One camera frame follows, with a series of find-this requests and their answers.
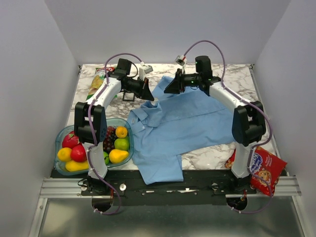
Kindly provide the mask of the blue short-sleeved shirt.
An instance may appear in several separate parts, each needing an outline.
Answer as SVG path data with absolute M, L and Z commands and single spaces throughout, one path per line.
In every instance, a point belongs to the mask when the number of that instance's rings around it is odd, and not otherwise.
M 152 92 L 158 101 L 146 101 L 127 119 L 134 139 L 132 160 L 147 185 L 182 182 L 183 153 L 234 141 L 228 108 L 199 89 L 165 94 L 171 81 L 163 76 Z

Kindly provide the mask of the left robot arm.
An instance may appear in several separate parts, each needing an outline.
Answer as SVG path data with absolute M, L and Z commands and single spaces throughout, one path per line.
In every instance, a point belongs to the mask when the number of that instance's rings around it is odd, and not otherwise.
M 146 78 L 153 71 L 152 66 L 141 61 L 137 79 L 129 76 L 131 66 L 131 61 L 120 58 L 113 71 L 104 70 L 104 79 L 98 90 L 85 102 L 75 105 L 74 132 L 86 150 L 88 175 L 96 179 L 92 188 L 99 195 L 106 194 L 110 187 L 104 179 L 108 171 L 103 157 L 103 141 L 107 133 L 106 108 L 120 92 L 154 101 Z

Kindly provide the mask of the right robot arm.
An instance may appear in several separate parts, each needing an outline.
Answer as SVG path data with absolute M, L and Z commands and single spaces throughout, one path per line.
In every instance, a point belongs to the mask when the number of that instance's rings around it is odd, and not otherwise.
M 180 94 L 186 87 L 198 87 L 207 96 L 221 102 L 233 113 L 232 135 L 237 142 L 235 161 L 231 168 L 234 175 L 227 181 L 228 190 L 239 193 L 250 183 L 251 173 L 249 161 L 251 147 L 257 144 L 266 133 L 264 116 L 254 106 L 263 109 L 261 102 L 249 102 L 224 87 L 223 80 L 213 75 L 211 61 L 208 56 L 195 58 L 196 72 L 185 73 L 186 56 L 178 56 L 175 60 L 182 68 L 177 69 L 174 79 L 165 88 L 164 93 Z

